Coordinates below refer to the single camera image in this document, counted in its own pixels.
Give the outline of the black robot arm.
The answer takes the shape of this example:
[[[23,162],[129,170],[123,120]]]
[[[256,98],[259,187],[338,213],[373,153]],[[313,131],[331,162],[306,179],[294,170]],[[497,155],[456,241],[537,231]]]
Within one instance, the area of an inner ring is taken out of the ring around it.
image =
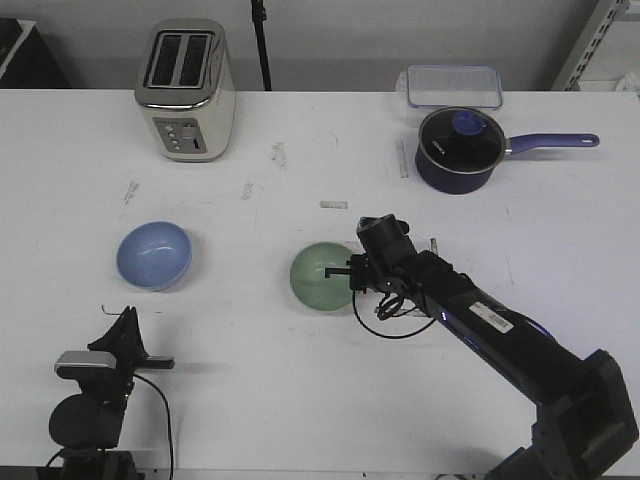
[[[639,438],[616,360],[603,350],[575,356],[437,254],[417,251],[408,232],[392,214],[361,218],[356,233],[363,253],[343,268],[325,268],[324,275],[349,276],[353,292],[382,293],[381,320],[411,301],[535,404],[531,446],[517,449],[487,478],[599,478]]]
[[[134,380],[154,390],[140,369],[170,370],[171,356],[152,356],[142,340],[137,310],[127,306],[115,323],[84,350],[63,352],[56,375],[77,382],[80,392],[62,400],[48,424],[51,439],[61,446],[61,479],[143,479],[133,454],[117,448]]]

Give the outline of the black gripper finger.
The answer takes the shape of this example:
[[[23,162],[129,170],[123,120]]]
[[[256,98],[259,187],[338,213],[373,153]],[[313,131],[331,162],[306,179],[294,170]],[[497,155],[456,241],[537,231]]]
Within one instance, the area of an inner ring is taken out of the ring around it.
[[[144,342],[142,340],[138,313],[135,306],[130,307],[129,330],[130,330],[131,356],[133,358],[147,358],[148,352],[146,351]]]
[[[123,352],[127,347],[128,318],[131,307],[127,306],[115,323],[99,339],[88,344],[89,351]]]
[[[330,266],[324,269],[325,278],[331,278],[332,276],[337,276],[337,275],[342,275],[342,276],[352,275],[351,262],[349,260],[345,262],[344,266],[339,266],[339,267]]]

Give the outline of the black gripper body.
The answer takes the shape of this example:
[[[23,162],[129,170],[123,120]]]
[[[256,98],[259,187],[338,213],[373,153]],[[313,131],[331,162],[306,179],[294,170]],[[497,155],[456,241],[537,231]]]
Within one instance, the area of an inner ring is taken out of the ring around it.
[[[409,229],[409,224],[394,214],[359,219],[356,235],[364,253],[354,254],[349,260],[349,286],[353,291],[371,289],[398,295],[418,291],[416,281],[401,268],[417,255]]]
[[[134,387],[134,374],[139,369],[169,370],[175,366],[172,356],[118,358],[116,370],[79,380],[80,390],[113,411],[124,412]]]

